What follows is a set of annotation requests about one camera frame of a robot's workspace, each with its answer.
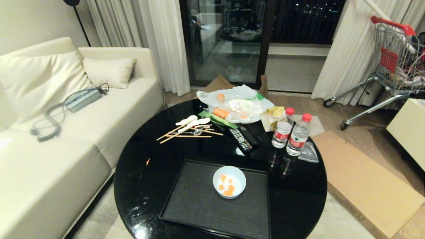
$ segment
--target white bowl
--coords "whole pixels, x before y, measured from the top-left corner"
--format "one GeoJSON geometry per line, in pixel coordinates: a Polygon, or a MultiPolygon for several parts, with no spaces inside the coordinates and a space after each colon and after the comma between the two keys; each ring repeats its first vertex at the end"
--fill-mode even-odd
{"type": "Polygon", "coordinates": [[[239,168],[224,166],[214,173],[212,182],[215,190],[220,196],[226,199],[233,199],[244,191],[247,179],[239,168]]]}

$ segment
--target chopsticks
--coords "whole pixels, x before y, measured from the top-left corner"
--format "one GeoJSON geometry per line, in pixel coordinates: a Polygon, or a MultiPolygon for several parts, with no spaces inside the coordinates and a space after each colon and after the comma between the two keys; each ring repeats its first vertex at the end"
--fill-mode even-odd
{"type": "Polygon", "coordinates": [[[222,133],[216,133],[216,132],[212,132],[212,131],[208,131],[208,130],[202,130],[202,132],[210,133],[210,134],[217,134],[217,135],[221,135],[221,136],[223,136],[223,134],[222,134],[222,133]]]}
{"type": "Polygon", "coordinates": [[[176,130],[180,129],[180,128],[182,128],[183,126],[185,126],[185,125],[181,125],[181,126],[179,126],[179,127],[175,128],[175,129],[173,129],[172,131],[170,131],[170,132],[168,132],[168,133],[164,134],[163,136],[161,136],[161,137],[157,138],[156,140],[158,141],[158,140],[160,140],[160,139],[164,138],[165,136],[167,136],[167,134],[172,133],[172,132],[174,132],[174,131],[176,131],[176,130]]]}
{"type": "Polygon", "coordinates": [[[178,135],[176,137],[180,138],[211,138],[212,136],[202,136],[202,135],[178,135]]]}
{"type": "MultiPolygon", "coordinates": [[[[200,135],[193,135],[193,136],[182,136],[182,135],[180,135],[181,133],[183,133],[183,132],[185,132],[186,130],[188,130],[189,128],[190,129],[193,129],[193,130],[197,130],[195,127],[190,127],[190,126],[186,126],[186,125],[188,125],[190,122],[187,122],[186,124],[184,124],[184,125],[181,125],[181,126],[179,126],[179,127],[177,127],[177,128],[175,128],[175,129],[173,129],[172,131],[170,131],[170,132],[167,132],[166,134],[164,134],[163,136],[161,136],[161,137],[159,137],[159,138],[157,138],[156,140],[158,141],[158,140],[160,140],[160,139],[162,139],[162,138],[164,138],[164,137],[168,137],[168,138],[166,138],[166,139],[164,139],[164,140],[162,140],[161,142],[160,142],[160,144],[162,144],[162,143],[164,143],[164,142],[166,142],[166,141],[168,141],[168,140],[170,140],[170,139],[172,139],[172,138],[174,138],[174,137],[181,137],[181,138],[211,138],[211,136],[200,136],[200,135]],[[183,128],[184,130],[183,131],[181,131],[181,132],[177,132],[176,134],[173,134],[173,135],[170,135],[170,133],[173,133],[173,132],[175,132],[175,131],[177,131],[178,129],[181,129],[181,128],[183,128]]],[[[207,130],[203,130],[202,129],[202,132],[206,132],[206,133],[209,133],[209,134],[216,134],[216,135],[223,135],[223,134],[221,134],[221,133],[216,133],[216,132],[211,132],[211,131],[207,131],[207,130]]]]}

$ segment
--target cardboard box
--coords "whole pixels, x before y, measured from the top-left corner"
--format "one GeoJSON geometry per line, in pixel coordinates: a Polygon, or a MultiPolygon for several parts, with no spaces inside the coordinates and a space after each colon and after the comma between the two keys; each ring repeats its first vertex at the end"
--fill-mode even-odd
{"type": "MultiPolygon", "coordinates": [[[[210,84],[208,84],[202,91],[203,92],[213,92],[218,90],[225,90],[225,89],[231,89],[234,85],[230,84],[230,82],[223,76],[218,75],[217,78],[215,78],[210,84]]],[[[267,85],[267,76],[262,75],[261,76],[261,87],[258,90],[260,94],[262,94],[265,98],[269,97],[269,89],[267,85]]]]}
{"type": "Polygon", "coordinates": [[[378,239],[393,237],[425,199],[362,151],[331,131],[313,138],[328,191],[378,239]]]}

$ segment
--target round coffee table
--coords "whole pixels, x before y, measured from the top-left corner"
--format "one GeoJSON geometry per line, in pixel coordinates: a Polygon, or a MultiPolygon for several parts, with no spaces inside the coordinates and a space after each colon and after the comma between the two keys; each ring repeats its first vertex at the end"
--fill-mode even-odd
{"type": "Polygon", "coordinates": [[[137,239],[221,238],[211,231],[159,218],[182,165],[189,159],[266,173],[270,238],[306,238],[318,222],[326,200],[326,170],[317,148],[318,163],[297,160],[279,164],[271,156],[272,132],[265,133],[261,122],[246,125],[260,141],[247,155],[241,154],[227,131],[224,136],[212,138],[175,137],[163,144],[156,141],[174,129],[175,122],[197,115],[204,107],[199,100],[170,107],[143,124],[126,144],[115,172],[114,194],[131,235],[137,239]]]}

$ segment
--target wall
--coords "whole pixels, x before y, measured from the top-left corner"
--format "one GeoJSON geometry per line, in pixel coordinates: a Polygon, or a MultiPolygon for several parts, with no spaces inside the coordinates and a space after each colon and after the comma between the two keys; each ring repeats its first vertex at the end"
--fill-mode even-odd
{"type": "Polygon", "coordinates": [[[418,26],[415,28],[416,34],[419,34],[425,31],[425,13],[422,16],[422,19],[419,21],[418,26]]]}
{"type": "MultiPolygon", "coordinates": [[[[86,0],[77,11],[92,46],[100,46],[86,0]]],[[[74,9],[62,0],[0,0],[0,55],[59,37],[88,46],[74,9]]]]}

